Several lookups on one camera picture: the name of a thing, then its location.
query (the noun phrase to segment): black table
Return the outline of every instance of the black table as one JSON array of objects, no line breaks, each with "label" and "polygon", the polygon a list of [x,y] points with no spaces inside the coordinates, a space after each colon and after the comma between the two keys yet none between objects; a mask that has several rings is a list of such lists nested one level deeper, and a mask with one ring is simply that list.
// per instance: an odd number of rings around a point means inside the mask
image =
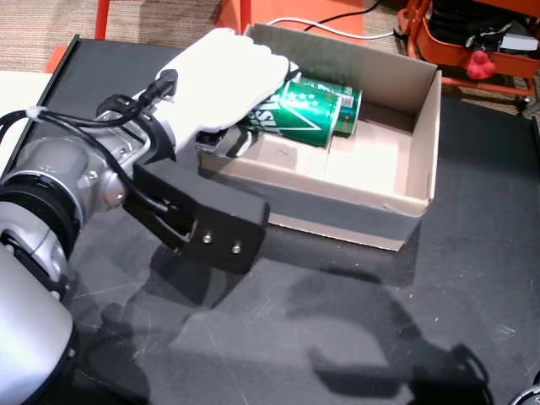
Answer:
[{"label": "black table", "polygon": [[[46,103],[93,116],[177,52],[80,40]],[[540,369],[531,123],[444,99],[436,195],[397,254],[270,227],[244,278],[120,209],[95,215],[71,259],[81,353],[63,401],[122,403],[100,389],[114,383],[152,404],[507,403]]]}]

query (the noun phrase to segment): open cardboard box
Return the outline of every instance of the open cardboard box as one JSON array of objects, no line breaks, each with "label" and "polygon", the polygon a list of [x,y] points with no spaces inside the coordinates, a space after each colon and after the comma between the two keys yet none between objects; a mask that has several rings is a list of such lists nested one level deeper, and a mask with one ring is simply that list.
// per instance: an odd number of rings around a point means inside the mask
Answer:
[{"label": "open cardboard box", "polygon": [[201,172],[265,198],[273,224],[399,250],[435,196],[436,66],[268,25],[246,34],[306,77],[362,89],[356,132],[326,148],[265,135],[238,159],[202,155]]}]

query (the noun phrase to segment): green can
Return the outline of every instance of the green can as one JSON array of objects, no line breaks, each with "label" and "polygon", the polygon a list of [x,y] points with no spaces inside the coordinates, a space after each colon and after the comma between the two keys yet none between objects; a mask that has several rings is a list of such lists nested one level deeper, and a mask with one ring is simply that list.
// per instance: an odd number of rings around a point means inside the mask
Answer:
[{"label": "green can", "polygon": [[243,127],[326,146],[338,120],[341,97],[287,82],[239,122]]},{"label": "green can", "polygon": [[341,96],[341,108],[339,109],[339,116],[337,117],[334,131],[336,132],[336,135],[343,137],[348,137],[354,132],[362,99],[362,92],[360,90],[353,89],[350,86],[341,86],[339,84],[315,80],[313,78],[302,77],[300,78],[299,83],[304,86],[310,86],[314,89],[327,91],[334,95]]}]

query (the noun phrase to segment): brown carpet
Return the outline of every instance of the brown carpet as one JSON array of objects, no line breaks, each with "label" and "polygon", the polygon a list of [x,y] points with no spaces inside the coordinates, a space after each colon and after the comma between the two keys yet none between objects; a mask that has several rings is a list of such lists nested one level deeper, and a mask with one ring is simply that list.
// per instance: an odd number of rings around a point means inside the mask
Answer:
[{"label": "brown carpet", "polygon": [[[96,3],[96,0],[0,0],[0,69],[42,71],[54,46],[67,44],[74,34],[92,38]],[[386,0],[366,14],[365,33],[392,30],[396,26],[397,10],[404,3]],[[115,0],[111,3],[107,39],[186,47],[212,29],[218,10],[219,0]],[[366,44],[390,52],[403,53],[404,49],[393,37],[366,41]],[[511,78],[498,80],[512,83]],[[540,94],[540,80],[536,84]],[[517,113],[513,96],[471,89],[445,91],[467,102]]]}]

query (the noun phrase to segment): white power cord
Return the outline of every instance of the white power cord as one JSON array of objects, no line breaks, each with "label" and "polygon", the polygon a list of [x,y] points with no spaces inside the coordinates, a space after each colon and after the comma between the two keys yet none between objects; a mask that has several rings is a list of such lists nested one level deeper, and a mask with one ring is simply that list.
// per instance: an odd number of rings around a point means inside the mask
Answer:
[{"label": "white power cord", "polygon": [[308,19],[297,19],[295,17],[280,17],[279,19],[273,19],[272,21],[268,21],[268,25],[274,25],[277,23],[281,23],[282,21],[293,21],[295,23],[302,23],[306,25],[314,25],[317,28],[320,28],[321,30],[326,30],[333,32],[334,34],[346,36],[348,38],[354,38],[356,40],[379,40],[380,38],[386,38],[388,36],[393,36],[394,33],[392,32],[386,32],[385,34],[379,34],[379,35],[355,35],[355,34],[349,34],[348,32],[343,32],[340,30],[335,30],[332,27],[329,27],[324,24],[319,24],[316,21],[309,21]]}]

